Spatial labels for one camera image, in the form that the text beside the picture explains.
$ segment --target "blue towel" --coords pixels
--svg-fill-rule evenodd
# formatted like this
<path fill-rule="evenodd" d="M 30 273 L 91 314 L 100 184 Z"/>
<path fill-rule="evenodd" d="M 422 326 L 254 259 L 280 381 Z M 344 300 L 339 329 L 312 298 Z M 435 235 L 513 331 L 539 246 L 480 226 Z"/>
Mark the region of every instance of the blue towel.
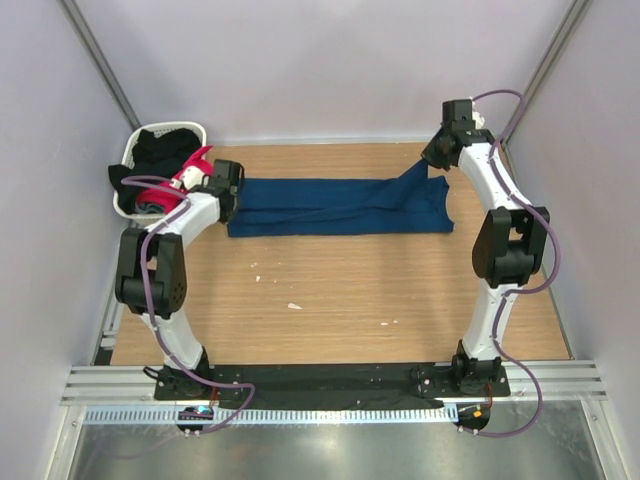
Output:
<path fill-rule="evenodd" d="M 420 160 L 398 178 L 248 178 L 230 237 L 448 233 L 449 185 Z"/>

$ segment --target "wooden surface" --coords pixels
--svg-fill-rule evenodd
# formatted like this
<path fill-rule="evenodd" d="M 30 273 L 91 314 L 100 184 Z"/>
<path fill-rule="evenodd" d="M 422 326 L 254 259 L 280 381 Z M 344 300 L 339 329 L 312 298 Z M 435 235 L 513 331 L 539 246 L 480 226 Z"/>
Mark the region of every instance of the wooden surface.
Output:
<path fill-rule="evenodd" d="M 252 177 L 388 178 L 410 167 L 422 148 L 226 147 L 209 158 L 239 161 Z M 484 215 L 464 175 L 454 169 L 446 177 L 451 234 L 230 239 L 222 225 L 210 227 L 187 251 L 186 309 L 211 361 L 449 360 L 479 288 L 471 248 Z M 548 293 L 517 300 L 505 348 L 522 359 L 567 358 Z M 128 312 L 112 363 L 162 363 L 151 332 Z"/>

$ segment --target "white plastic basket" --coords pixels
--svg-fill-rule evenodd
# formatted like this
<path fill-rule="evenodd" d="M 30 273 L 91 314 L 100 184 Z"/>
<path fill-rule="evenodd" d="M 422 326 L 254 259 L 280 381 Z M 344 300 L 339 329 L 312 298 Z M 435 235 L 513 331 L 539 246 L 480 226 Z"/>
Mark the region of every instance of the white plastic basket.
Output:
<path fill-rule="evenodd" d="M 122 165 L 127 167 L 133 167 L 133 147 L 138 142 L 138 136 L 142 130 L 148 130 L 152 132 L 156 137 L 164 135 L 165 133 L 172 132 L 173 130 L 178 130 L 179 128 L 186 128 L 187 130 L 191 130 L 195 133 L 200 139 L 200 144 L 204 147 L 207 144 L 207 133 L 204 131 L 202 125 L 194 122 L 162 122 L 162 123 L 151 123 L 149 125 L 145 125 L 140 127 L 135 132 L 131 134 L 129 137 L 129 141 L 127 142 L 127 147 L 124 150 L 124 155 L 122 155 Z M 139 213 L 126 214 L 122 211 L 122 209 L 118 206 L 118 192 L 113 193 L 113 208 L 118 212 L 118 215 L 124 218 L 129 218 L 134 222 L 140 225 L 151 225 L 154 222 L 157 222 L 162 217 L 163 214 L 153 214 L 153 215 L 142 215 Z"/>

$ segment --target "black fabric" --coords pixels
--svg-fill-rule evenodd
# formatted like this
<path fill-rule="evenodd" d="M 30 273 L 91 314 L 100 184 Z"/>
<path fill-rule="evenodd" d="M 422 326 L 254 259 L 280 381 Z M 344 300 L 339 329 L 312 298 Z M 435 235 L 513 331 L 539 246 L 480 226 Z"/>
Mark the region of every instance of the black fabric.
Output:
<path fill-rule="evenodd" d="M 213 378 L 253 383 L 250 409 L 265 410 L 413 410 L 440 408 L 422 398 L 415 372 L 425 364 L 218 365 Z M 221 390 L 220 406 L 238 408 L 247 391 Z"/>
<path fill-rule="evenodd" d="M 118 192 L 118 206 L 125 213 L 135 213 L 136 198 L 144 190 L 142 187 L 122 185 L 124 178 L 133 175 L 173 177 L 201 146 L 198 136 L 186 128 L 173 130 L 158 138 L 152 132 L 142 130 L 132 151 L 133 168 L 109 166 L 109 181 Z"/>

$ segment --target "white wall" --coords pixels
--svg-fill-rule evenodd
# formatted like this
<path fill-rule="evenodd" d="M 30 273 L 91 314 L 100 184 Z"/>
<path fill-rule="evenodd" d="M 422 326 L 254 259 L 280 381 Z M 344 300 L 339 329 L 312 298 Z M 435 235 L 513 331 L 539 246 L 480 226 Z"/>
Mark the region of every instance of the white wall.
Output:
<path fill-rule="evenodd" d="M 144 123 L 214 143 L 425 138 L 441 103 L 523 89 L 570 0 L 78 0 Z M 487 104 L 503 126 L 510 99 Z"/>
<path fill-rule="evenodd" d="M 52 0 L 0 15 L 0 477 L 39 478 L 95 344 L 122 229 L 106 167 L 128 127 Z"/>
<path fill-rule="evenodd" d="M 520 187 L 549 207 L 563 245 L 554 292 L 570 344 L 596 360 L 632 452 L 640 451 L 638 18 L 637 0 L 593 2 L 510 144 Z"/>

